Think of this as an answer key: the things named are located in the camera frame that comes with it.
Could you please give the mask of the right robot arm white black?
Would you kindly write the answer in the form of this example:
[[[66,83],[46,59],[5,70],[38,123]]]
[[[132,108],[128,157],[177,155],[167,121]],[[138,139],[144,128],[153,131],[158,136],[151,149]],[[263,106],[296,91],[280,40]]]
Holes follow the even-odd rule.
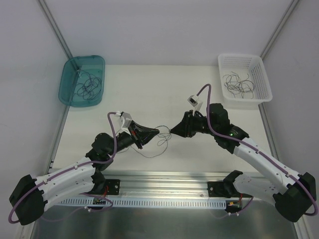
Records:
[[[310,207],[314,208],[311,216],[318,213],[315,177],[308,172],[301,174],[264,153],[247,132],[230,122],[222,104],[210,104],[206,116],[199,111],[185,112],[170,132],[184,138],[192,138],[197,133],[209,134],[221,148],[243,159],[269,180],[267,183],[254,180],[234,170],[223,180],[227,197],[238,193],[256,197],[273,205],[285,219],[294,223],[308,215]]]

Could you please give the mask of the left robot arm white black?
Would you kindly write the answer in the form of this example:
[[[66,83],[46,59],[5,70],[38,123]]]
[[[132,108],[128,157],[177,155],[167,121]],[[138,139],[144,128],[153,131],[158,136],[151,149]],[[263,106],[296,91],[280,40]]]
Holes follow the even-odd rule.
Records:
[[[11,224],[28,225],[39,219],[55,204],[77,194],[99,194],[105,188],[102,171],[112,164],[115,154],[131,145],[141,149],[159,134],[159,129],[131,121],[118,135],[96,135],[92,148],[83,158],[64,169],[33,178],[23,176],[9,197]]]

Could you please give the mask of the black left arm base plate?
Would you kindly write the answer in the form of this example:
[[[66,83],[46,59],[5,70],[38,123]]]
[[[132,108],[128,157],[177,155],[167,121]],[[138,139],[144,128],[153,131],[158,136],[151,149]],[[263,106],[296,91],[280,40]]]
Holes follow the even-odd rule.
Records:
[[[104,196],[114,196],[120,193],[120,179],[106,179],[101,190],[101,194]]]

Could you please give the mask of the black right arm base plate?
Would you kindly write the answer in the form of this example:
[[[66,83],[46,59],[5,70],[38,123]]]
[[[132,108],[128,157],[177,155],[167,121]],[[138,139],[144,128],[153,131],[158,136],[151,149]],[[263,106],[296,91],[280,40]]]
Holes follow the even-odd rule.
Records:
[[[222,181],[208,181],[207,191],[209,197],[223,197],[227,198],[227,191]]]

